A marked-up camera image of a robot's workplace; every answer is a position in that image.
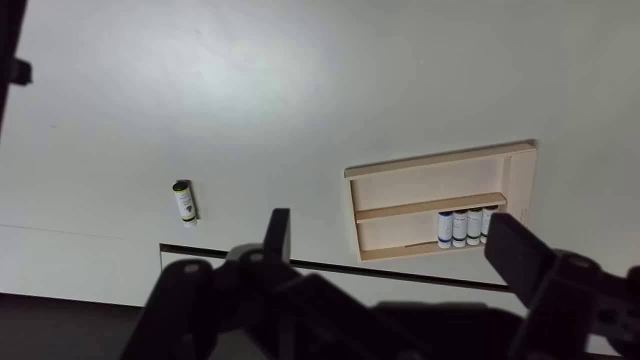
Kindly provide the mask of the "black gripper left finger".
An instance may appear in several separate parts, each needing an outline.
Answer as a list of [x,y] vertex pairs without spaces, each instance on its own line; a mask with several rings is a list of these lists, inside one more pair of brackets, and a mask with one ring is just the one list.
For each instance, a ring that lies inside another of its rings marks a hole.
[[279,257],[281,260],[291,260],[291,211],[274,209],[266,237],[262,242],[264,251]]

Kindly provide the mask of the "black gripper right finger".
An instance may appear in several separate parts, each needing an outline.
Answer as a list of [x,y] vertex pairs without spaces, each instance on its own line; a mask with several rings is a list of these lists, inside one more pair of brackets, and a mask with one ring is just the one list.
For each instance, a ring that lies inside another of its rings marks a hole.
[[557,262],[555,251],[506,213],[490,220],[484,259],[526,308],[538,303]]

